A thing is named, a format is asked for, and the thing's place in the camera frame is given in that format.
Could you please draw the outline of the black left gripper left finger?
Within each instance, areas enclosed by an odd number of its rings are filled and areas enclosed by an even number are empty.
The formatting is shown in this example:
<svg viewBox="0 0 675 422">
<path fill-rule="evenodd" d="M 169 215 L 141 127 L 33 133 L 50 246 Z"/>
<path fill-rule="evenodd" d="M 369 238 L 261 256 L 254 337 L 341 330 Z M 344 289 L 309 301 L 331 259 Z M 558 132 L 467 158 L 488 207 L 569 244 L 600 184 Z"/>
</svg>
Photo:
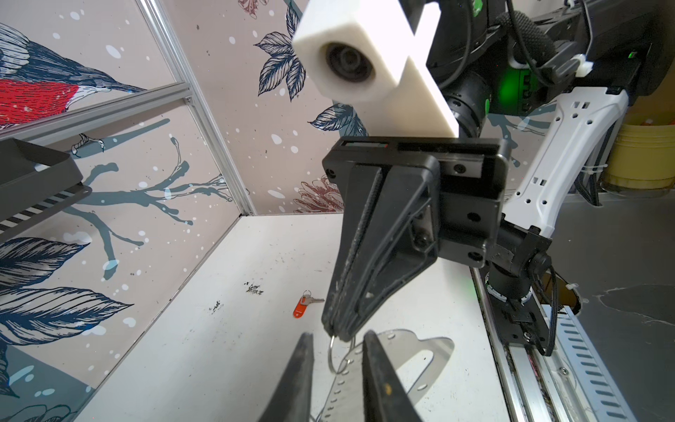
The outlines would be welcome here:
<svg viewBox="0 0 675 422">
<path fill-rule="evenodd" d="M 313 335 L 305 332 L 298 340 L 259 422 L 310 421 L 314 362 Z"/>
</svg>

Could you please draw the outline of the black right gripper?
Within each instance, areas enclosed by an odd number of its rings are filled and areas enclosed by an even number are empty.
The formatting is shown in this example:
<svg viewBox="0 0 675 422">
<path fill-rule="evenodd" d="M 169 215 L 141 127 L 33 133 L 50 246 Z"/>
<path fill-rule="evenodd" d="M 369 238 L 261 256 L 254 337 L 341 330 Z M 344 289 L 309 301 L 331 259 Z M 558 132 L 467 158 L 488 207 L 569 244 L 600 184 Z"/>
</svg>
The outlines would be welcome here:
<svg viewBox="0 0 675 422">
<path fill-rule="evenodd" d="M 502 219 L 510 153 L 502 139 L 341 138 L 323 159 L 345 204 L 326 332 L 352 339 L 437 258 L 483 267 Z"/>
</svg>

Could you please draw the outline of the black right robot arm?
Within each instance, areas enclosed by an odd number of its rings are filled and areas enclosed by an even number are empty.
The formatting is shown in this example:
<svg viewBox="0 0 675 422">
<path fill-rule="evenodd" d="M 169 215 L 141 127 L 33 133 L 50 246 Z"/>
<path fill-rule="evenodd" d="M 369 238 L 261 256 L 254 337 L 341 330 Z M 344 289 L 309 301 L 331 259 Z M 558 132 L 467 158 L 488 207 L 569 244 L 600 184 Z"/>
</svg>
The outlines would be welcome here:
<svg viewBox="0 0 675 422">
<path fill-rule="evenodd" d="M 551 355 L 557 316 L 534 313 L 554 267 L 548 248 L 585 163 L 645 95 L 674 51 L 668 1 L 590 1 L 529 19 L 504 4 L 482 18 L 441 3 L 434 44 L 460 38 L 438 66 L 399 52 L 400 70 L 365 128 L 323 161 L 345 204 L 322 321 L 351 339 L 438 258 L 488 271 L 499 337 Z"/>
</svg>

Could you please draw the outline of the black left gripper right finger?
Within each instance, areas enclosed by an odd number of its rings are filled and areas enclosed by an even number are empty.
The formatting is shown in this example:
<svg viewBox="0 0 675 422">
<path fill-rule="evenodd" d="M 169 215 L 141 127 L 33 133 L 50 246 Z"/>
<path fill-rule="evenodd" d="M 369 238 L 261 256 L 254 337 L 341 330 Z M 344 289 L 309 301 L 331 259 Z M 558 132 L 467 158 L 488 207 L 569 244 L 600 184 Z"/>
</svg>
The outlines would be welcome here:
<svg viewBox="0 0 675 422">
<path fill-rule="evenodd" d="M 421 422 L 375 332 L 365 334 L 362 354 L 364 420 Z"/>
</svg>

